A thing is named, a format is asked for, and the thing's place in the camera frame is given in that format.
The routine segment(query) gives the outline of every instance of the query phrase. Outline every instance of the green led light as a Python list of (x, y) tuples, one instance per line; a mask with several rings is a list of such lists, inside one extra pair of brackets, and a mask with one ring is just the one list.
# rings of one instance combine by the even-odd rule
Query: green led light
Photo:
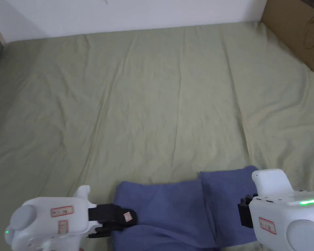
[(314, 204), (314, 199), (299, 202), (300, 205)]

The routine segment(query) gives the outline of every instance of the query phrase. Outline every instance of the folded blue towel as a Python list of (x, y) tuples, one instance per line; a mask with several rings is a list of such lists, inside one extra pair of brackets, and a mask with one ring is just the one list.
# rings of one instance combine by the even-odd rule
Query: folded blue towel
[(256, 170), (254, 166), (249, 166), (239, 170), (200, 173), (207, 215), (211, 225), (215, 226), (219, 247), (257, 240), (253, 229), (241, 225), (237, 207), (245, 195), (257, 193), (251, 178)]
[(198, 180), (175, 184), (120, 183), (114, 204), (134, 210), (138, 224), (112, 232), (113, 250), (208, 251), (256, 241), (237, 207), (256, 193), (255, 170), (201, 172)]
[(133, 209), (138, 215), (138, 225), (112, 233), (115, 251), (219, 250), (200, 180), (161, 185), (122, 182), (117, 186), (114, 204)]

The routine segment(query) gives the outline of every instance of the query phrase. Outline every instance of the red label sticker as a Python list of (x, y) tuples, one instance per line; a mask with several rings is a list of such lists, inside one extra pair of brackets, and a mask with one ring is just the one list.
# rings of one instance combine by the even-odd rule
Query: red label sticker
[(259, 224), (261, 228), (270, 232), (271, 234), (277, 234), (277, 232), (275, 231), (275, 225), (272, 221), (268, 221), (264, 218), (259, 218)]
[(128, 222), (128, 221), (131, 221), (131, 220), (132, 220), (132, 217), (131, 217), (130, 212), (125, 213), (123, 216), (125, 217), (126, 222)]
[(59, 221), (58, 222), (58, 234), (67, 234), (69, 232), (69, 222), (68, 221)]
[(72, 214), (72, 213), (74, 213), (73, 206), (51, 209), (51, 217), (58, 217), (58, 216)]

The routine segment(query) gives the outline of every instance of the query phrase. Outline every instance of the black bracket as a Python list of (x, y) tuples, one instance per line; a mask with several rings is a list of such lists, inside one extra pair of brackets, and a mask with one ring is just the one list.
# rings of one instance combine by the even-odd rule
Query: black bracket
[(253, 200), (253, 197), (256, 196), (258, 196), (256, 193), (253, 196), (246, 195), (245, 198), (241, 199), (241, 203), (237, 205), (242, 226), (253, 228), (253, 220), (251, 219), (249, 204)]
[(111, 236), (112, 231), (123, 231), (136, 225), (137, 214), (134, 210), (114, 204), (102, 204), (88, 209), (88, 220), (102, 224), (102, 227), (95, 229), (96, 234), (89, 234), (88, 238), (101, 238)]

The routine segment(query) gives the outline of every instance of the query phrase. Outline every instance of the mattress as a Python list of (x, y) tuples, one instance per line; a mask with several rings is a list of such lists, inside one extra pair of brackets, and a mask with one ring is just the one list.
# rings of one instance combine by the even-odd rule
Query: mattress
[[(88, 184), (90, 201), (103, 204), (121, 181), (179, 182), (246, 165), (281, 168), (296, 190), (314, 190), (314, 73), (263, 24), (5, 47), (0, 250), (10, 250), (11, 214), (31, 198), (72, 196)], [(107, 238), (82, 246), (111, 249)]]

